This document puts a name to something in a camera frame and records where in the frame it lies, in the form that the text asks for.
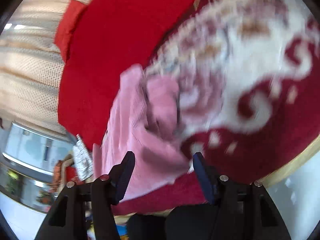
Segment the pink corduroy jacket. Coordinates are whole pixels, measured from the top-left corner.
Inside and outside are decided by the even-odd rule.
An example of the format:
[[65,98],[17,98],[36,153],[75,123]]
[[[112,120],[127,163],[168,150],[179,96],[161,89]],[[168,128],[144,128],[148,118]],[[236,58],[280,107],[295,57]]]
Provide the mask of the pink corduroy jacket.
[[138,64],[121,73],[103,142],[93,145],[93,171],[95,178],[108,174],[133,152],[135,168],[124,200],[172,184],[189,170],[176,135],[178,94],[174,78],[146,76]]

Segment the white crackle pattern pillow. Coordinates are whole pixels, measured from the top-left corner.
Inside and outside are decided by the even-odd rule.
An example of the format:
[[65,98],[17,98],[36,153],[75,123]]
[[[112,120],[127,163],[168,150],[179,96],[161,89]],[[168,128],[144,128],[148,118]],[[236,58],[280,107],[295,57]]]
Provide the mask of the white crackle pattern pillow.
[[78,178],[81,181],[93,176],[93,161],[91,153],[86,148],[80,135],[76,135],[76,143],[73,146],[73,161],[78,174]]

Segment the red gift box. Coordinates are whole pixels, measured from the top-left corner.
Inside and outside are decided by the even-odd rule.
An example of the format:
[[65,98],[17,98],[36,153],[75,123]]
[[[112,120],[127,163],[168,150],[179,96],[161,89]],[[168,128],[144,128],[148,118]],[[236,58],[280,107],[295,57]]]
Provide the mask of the red gift box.
[[75,167],[73,166],[66,167],[65,172],[66,172],[66,182],[73,181],[77,185],[81,183]]

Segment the orange patterned folded cloth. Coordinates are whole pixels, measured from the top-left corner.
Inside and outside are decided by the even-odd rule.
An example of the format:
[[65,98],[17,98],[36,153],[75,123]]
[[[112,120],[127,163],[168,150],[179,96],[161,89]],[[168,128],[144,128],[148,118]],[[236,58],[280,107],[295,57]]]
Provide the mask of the orange patterned folded cloth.
[[53,182],[51,187],[51,192],[54,193],[57,191],[60,183],[61,183],[61,166],[62,166],[62,160],[59,160],[57,164],[54,166],[53,171]]

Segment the silver refrigerator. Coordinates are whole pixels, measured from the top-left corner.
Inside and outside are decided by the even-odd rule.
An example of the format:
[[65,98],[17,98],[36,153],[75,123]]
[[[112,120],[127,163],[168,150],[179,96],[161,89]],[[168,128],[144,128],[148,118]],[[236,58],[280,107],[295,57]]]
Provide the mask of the silver refrigerator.
[[45,176],[71,152],[73,145],[17,123],[12,123],[4,150],[5,160]]

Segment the floral plush seat blanket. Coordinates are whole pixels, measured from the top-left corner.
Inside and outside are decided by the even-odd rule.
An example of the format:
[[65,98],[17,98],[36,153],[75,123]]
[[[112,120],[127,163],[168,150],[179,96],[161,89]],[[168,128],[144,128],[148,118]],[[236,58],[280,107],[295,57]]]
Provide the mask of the floral plush seat blanket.
[[319,136],[319,23],[307,0],[208,0],[161,46],[146,76],[179,85],[174,183],[114,208],[152,213],[204,196],[191,156],[245,184],[303,154]]

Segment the dotted beige curtain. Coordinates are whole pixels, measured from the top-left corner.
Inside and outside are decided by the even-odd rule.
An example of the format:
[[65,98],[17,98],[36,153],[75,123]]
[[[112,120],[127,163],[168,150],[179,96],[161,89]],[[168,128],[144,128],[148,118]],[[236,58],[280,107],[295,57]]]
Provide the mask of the dotted beige curtain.
[[[65,140],[57,120],[64,62],[54,36],[71,0],[22,0],[1,33],[1,119]],[[89,3],[91,0],[77,0]]]

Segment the red sofa throw blanket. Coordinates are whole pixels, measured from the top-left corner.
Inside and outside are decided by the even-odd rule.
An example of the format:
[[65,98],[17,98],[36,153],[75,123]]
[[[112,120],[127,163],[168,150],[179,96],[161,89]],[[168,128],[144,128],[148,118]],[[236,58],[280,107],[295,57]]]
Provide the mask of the red sofa throw blanket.
[[146,66],[195,0],[91,0],[70,42],[59,88],[58,121],[87,148],[102,142],[120,74]]

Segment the red cushion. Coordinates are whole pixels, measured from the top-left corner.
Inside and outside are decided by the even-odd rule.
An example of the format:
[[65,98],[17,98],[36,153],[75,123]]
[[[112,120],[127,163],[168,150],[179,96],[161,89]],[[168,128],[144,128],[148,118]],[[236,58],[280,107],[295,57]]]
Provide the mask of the red cushion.
[[59,48],[64,63],[69,58],[70,42],[80,16],[87,8],[85,3],[77,0],[70,0],[67,9],[57,27],[54,44]]

